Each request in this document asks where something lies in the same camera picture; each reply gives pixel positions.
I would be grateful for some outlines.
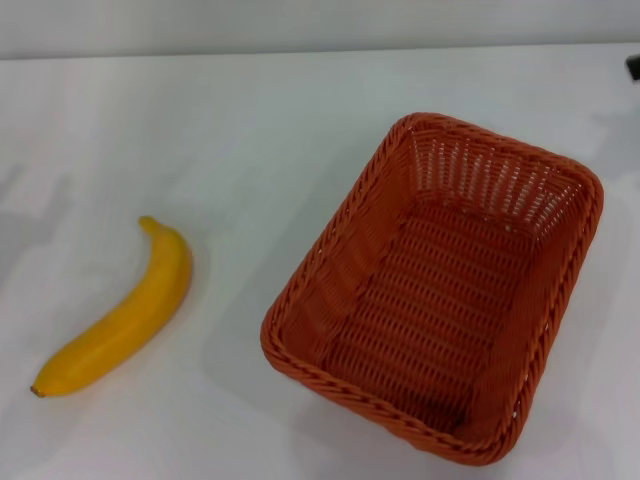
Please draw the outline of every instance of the banana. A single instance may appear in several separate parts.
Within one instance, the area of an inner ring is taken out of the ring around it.
[[[116,308],[42,367],[31,387],[37,396],[66,395],[92,384],[147,343],[182,303],[191,283],[189,245],[151,217],[139,223],[152,242],[143,278]]]

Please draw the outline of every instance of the black object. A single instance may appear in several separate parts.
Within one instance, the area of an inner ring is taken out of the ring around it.
[[[634,82],[640,80],[640,55],[632,55],[627,58],[627,68]]]

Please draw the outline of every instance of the woven pattern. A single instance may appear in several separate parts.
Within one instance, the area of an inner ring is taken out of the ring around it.
[[[584,166],[435,114],[389,132],[262,325],[269,362],[416,448],[513,448],[602,212]]]

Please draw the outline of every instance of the white wall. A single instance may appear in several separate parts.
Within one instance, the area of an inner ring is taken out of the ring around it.
[[[639,0],[0,0],[0,58],[620,41]]]

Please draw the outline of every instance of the basket rim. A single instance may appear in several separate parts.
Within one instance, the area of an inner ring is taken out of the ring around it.
[[[535,155],[539,161],[560,170],[570,178],[580,180],[582,184],[587,186],[587,203],[585,204],[584,213],[580,217],[578,228],[576,228],[576,235],[571,242],[571,248],[568,250],[570,253],[559,269],[558,277],[556,277],[557,281],[554,282],[549,296],[550,301],[547,302],[545,312],[538,321],[538,328],[536,329],[538,335],[532,336],[535,341],[530,343],[526,368],[522,369],[520,380],[513,387],[514,391],[510,398],[513,399],[513,412],[517,411],[518,414],[511,415],[511,410],[505,411],[505,415],[495,433],[481,441],[467,442],[449,433],[433,429],[424,422],[398,410],[391,403],[381,400],[356,385],[340,380],[328,372],[296,358],[287,351],[281,341],[282,326],[288,316],[290,305],[298,300],[310,279],[324,264],[325,259],[331,256],[332,250],[339,243],[340,238],[335,236],[336,228],[350,222],[354,213],[366,202],[368,188],[371,185],[370,181],[377,179],[377,175],[390,154],[405,140],[407,135],[427,122],[431,126],[439,125],[442,130],[463,126],[468,128],[474,136],[490,136],[494,141],[502,142],[504,148],[509,149],[511,152],[521,153],[529,157]],[[573,286],[569,275],[579,269],[584,261],[602,213],[603,200],[604,191],[596,175],[586,166],[570,158],[496,134],[482,127],[446,115],[437,113],[413,113],[407,115],[392,127],[340,208],[269,308],[260,334],[264,354],[274,368],[283,371],[288,376],[290,375],[287,372],[297,373],[298,375],[294,379],[334,402],[349,403],[354,410],[359,411],[364,416],[367,416],[363,411],[364,407],[369,405],[371,411],[375,410],[378,417],[384,416],[388,419],[389,424],[384,426],[409,441],[431,441],[434,449],[437,449],[443,456],[447,455],[442,451],[442,447],[445,448],[445,451],[457,452],[456,459],[458,461],[464,461],[465,457],[470,456],[474,458],[484,457],[482,464],[496,461],[508,453],[515,443],[514,439],[510,446],[506,445],[509,443],[505,441],[507,437],[516,434],[515,438],[517,438],[524,425],[533,393],[544,372],[549,350],[559,328],[560,322],[558,320],[562,317],[566,307],[566,302],[564,302],[563,306],[564,290],[569,285],[570,287]],[[317,385],[323,385],[325,392],[318,392],[314,388]],[[326,392],[327,387],[329,387],[331,393]],[[337,398],[340,394],[348,395],[355,398],[355,400],[340,402],[340,398]]]

